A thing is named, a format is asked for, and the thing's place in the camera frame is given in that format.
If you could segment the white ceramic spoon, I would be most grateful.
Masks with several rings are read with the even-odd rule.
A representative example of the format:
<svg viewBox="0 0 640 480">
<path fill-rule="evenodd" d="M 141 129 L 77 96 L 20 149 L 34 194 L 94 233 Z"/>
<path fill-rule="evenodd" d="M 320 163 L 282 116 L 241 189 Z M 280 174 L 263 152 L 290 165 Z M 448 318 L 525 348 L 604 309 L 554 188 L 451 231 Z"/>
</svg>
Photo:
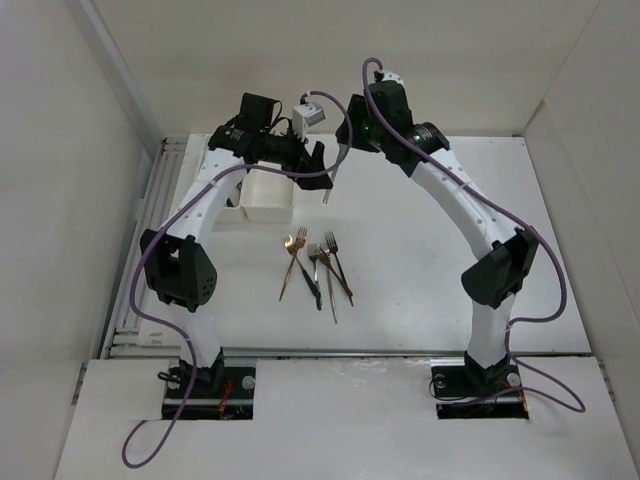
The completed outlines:
<svg viewBox="0 0 640 480">
<path fill-rule="evenodd" d="M 337 154 L 335 166 L 332 169 L 332 171 L 330 172 L 330 180 L 332 182 L 332 186 L 335 186 L 336 177 L 337 177 L 337 173 L 338 173 L 339 167 L 340 167 L 341 163 L 347 157 L 349 151 L 350 151 L 350 147 L 348 145 L 346 145 L 346 144 L 339 144 L 338 145 L 338 154 Z M 333 191 L 333 188 L 329 188 L 324 192 L 324 195 L 322 197 L 322 203 L 324 205 L 329 203 L 332 191 Z"/>
</svg>

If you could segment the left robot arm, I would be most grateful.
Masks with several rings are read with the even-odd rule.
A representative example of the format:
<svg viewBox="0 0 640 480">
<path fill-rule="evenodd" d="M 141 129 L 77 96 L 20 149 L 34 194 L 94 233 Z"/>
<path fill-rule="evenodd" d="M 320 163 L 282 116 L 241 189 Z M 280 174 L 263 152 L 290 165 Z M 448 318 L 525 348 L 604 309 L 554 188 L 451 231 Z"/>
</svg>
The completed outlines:
<svg viewBox="0 0 640 480">
<path fill-rule="evenodd" d="M 217 394 L 224 382 L 224 359 L 205 306 L 212 298 L 217 271 L 206 244 L 220 212 L 250 167 L 284 173 L 302 190 L 326 190 L 333 184 L 324 165 L 324 145 L 307 148 L 306 131 L 325 118 L 322 107 L 304 102 L 292 110 L 287 130 L 273 133 L 276 100 L 246 93 L 239 113 L 211 135 L 203 162 L 177 211 L 159 230 L 141 237 L 148 287 L 169 305 L 173 323 L 195 353 L 174 372 L 201 396 Z"/>
</svg>

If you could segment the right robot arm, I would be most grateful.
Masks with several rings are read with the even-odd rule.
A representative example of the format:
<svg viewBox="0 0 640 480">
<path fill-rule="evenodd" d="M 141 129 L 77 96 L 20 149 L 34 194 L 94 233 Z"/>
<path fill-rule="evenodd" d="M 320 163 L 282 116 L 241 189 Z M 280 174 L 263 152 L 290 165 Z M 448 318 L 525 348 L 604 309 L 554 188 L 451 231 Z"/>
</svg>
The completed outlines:
<svg viewBox="0 0 640 480">
<path fill-rule="evenodd" d="M 476 259 L 461 275 L 472 301 L 471 338 L 461 365 L 433 368 L 438 396 L 484 397 L 506 387 L 517 371 L 505 347 L 507 326 L 539 240 L 476 190 L 434 124 L 413 120 L 399 80 L 376 81 L 352 95 L 336 139 L 398 166 L 436 200 Z"/>
</svg>

